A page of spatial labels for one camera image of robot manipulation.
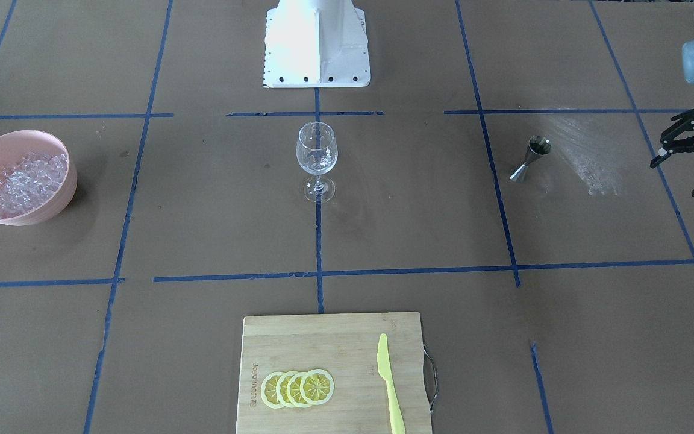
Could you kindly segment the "steel cocktail jigger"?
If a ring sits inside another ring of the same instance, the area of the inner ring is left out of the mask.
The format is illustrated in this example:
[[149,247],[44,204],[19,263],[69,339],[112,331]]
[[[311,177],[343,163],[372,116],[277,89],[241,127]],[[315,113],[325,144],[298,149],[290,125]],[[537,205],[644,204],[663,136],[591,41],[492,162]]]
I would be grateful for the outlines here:
[[518,165],[517,168],[515,168],[515,170],[513,170],[513,172],[510,174],[509,180],[515,183],[523,182],[528,173],[529,165],[533,164],[539,159],[542,159],[544,156],[548,156],[548,154],[551,153],[551,150],[552,143],[547,137],[540,135],[530,137],[524,158],[520,165]]

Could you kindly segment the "clear wine glass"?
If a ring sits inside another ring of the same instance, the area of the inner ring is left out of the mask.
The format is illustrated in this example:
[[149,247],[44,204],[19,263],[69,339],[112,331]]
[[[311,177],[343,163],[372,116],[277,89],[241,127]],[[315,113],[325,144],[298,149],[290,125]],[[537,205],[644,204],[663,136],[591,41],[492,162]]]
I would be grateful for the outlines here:
[[303,184],[306,200],[324,203],[333,198],[336,185],[326,175],[338,162],[338,143],[331,126],[325,122],[308,122],[298,132],[296,158],[308,174]]

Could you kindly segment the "pile of clear ice cubes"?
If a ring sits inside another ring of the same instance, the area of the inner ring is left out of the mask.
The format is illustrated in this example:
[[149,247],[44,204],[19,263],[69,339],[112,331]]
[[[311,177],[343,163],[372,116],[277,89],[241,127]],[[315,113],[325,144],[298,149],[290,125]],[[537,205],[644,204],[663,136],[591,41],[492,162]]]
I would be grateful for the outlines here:
[[24,215],[47,203],[66,180],[69,157],[27,152],[0,171],[0,219]]

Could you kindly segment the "bamboo cutting board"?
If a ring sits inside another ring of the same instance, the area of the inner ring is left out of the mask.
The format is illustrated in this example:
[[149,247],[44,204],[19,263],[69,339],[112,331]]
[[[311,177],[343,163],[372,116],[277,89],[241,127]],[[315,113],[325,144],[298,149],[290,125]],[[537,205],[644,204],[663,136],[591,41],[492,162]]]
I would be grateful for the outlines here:
[[[416,312],[248,316],[240,349],[237,433],[389,433],[386,383],[377,348],[387,337],[405,431],[430,433],[424,346]],[[324,369],[335,392],[321,406],[263,402],[263,381],[276,371]]]

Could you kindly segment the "yellow plastic knife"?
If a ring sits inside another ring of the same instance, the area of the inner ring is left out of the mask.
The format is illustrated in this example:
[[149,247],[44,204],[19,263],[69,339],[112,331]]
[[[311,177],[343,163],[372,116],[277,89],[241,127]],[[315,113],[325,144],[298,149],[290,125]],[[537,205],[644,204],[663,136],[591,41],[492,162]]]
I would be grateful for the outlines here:
[[389,358],[388,338],[385,333],[380,333],[380,335],[378,335],[377,353],[375,357],[377,357],[378,374],[385,383],[390,431],[391,433],[407,433],[401,406],[396,393],[393,371]]

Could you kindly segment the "lemon slice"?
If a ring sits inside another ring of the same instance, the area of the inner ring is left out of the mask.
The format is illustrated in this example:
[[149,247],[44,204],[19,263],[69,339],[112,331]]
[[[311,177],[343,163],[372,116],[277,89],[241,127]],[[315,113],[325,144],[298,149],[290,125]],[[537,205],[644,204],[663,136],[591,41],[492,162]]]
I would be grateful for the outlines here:
[[303,373],[297,371],[287,381],[287,401],[294,407],[312,407],[311,402],[307,401],[301,388],[309,374],[309,371],[304,371]]
[[298,407],[295,402],[291,401],[291,397],[289,396],[289,387],[287,387],[292,377],[297,376],[297,374],[299,374],[299,371],[286,371],[280,375],[277,381],[275,393],[282,407]]
[[330,401],[335,392],[335,381],[325,369],[311,369],[303,375],[300,396],[311,406],[322,406]]
[[283,401],[278,398],[277,385],[280,378],[284,375],[282,371],[273,371],[268,374],[262,382],[261,386],[261,399],[265,406],[271,409],[281,409],[285,407]]

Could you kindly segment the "pink bowl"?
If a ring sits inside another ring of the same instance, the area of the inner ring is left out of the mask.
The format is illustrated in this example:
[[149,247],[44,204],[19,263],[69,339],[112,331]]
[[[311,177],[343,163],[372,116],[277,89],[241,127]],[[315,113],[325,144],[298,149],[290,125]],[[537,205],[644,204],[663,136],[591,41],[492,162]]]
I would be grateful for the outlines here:
[[5,166],[14,165],[27,152],[44,152],[50,156],[66,153],[69,167],[66,180],[58,192],[31,212],[9,219],[0,219],[0,224],[11,226],[34,225],[49,220],[70,203],[77,188],[77,169],[69,156],[68,149],[55,135],[43,131],[14,131],[0,136],[0,171]]

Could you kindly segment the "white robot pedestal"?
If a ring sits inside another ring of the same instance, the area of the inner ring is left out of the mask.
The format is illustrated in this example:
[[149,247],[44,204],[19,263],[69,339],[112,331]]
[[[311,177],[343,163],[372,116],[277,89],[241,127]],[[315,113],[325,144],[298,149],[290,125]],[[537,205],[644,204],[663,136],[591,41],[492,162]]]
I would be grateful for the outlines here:
[[264,87],[370,85],[366,15],[352,1],[280,1],[265,24]]

